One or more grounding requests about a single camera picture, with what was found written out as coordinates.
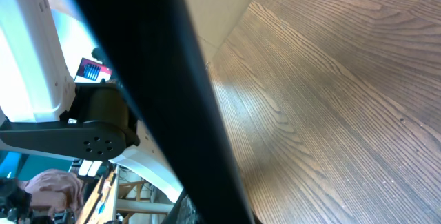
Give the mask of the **blue smartphone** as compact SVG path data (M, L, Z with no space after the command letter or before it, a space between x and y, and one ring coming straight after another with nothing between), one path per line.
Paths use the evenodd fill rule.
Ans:
M184 0L73 0L206 223L254 223Z

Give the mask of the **brown cardboard backdrop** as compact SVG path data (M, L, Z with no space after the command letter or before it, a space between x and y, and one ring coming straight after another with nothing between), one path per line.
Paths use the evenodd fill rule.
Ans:
M252 0L185 0L204 60L209 63Z

